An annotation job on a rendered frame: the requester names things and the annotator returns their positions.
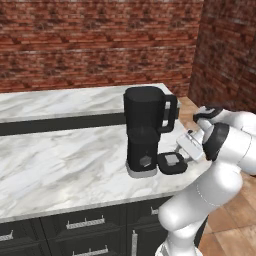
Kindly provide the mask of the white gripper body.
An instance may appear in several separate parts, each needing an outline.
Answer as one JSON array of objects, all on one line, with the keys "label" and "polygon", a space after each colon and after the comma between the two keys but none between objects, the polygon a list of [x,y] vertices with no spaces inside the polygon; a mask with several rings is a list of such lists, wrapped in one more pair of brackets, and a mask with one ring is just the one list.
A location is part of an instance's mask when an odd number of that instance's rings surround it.
[{"label": "white gripper body", "polygon": [[204,133],[202,131],[188,131],[177,138],[177,145],[182,148],[189,157],[198,162],[204,155],[202,140]]}]

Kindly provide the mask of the black cupboard door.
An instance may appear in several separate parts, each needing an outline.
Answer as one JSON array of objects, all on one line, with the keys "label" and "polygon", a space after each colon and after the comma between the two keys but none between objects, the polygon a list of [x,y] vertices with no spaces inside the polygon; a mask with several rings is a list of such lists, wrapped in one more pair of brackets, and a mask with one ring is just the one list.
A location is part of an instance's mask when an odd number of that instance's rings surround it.
[{"label": "black cupboard door", "polygon": [[167,237],[167,231],[159,224],[127,227],[127,256],[131,256],[132,231],[138,234],[137,256],[155,256],[155,252]]}]

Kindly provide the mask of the wide black drawer front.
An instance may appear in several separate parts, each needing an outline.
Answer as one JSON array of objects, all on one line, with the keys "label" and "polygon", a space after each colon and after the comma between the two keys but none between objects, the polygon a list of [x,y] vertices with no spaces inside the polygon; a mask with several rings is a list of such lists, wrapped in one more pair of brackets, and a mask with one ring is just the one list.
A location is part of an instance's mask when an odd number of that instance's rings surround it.
[{"label": "wide black drawer front", "polygon": [[52,256],[72,256],[108,246],[109,252],[100,256],[126,256],[126,231],[124,228],[100,231],[91,235],[79,235],[49,241]]},{"label": "wide black drawer front", "polygon": [[[66,229],[66,224],[105,218],[105,224],[78,229]],[[70,213],[57,214],[41,218],[42,227],[47,239],[64,239],[79,235],[91,235],[99,231],[114,230],[125,225],[125,207],[121,205],[88,209]]]}]

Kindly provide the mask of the black blender lid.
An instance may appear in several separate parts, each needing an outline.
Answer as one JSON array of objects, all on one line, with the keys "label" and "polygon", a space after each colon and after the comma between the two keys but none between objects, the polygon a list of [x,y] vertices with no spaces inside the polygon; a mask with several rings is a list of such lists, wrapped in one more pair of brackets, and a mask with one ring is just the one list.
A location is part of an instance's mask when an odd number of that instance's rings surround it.
[{"label": "black blender lid", "polygon": [[165,152],[157,156],[159,170],[165,175],[176,175],[186,171],[188,165],[181,154]]}]

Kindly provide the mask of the black blender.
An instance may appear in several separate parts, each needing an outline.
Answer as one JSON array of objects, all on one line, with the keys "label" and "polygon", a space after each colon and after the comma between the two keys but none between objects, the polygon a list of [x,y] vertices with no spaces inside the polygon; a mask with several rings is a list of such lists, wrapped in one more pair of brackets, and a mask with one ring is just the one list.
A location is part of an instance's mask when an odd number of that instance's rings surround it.
[{"label": "black blender", "polygon": [[128,136],[126,168],[133,178],[157,174],[158,143],[174,129],[177,97],[154,86],[128,88],[124,95]]}]

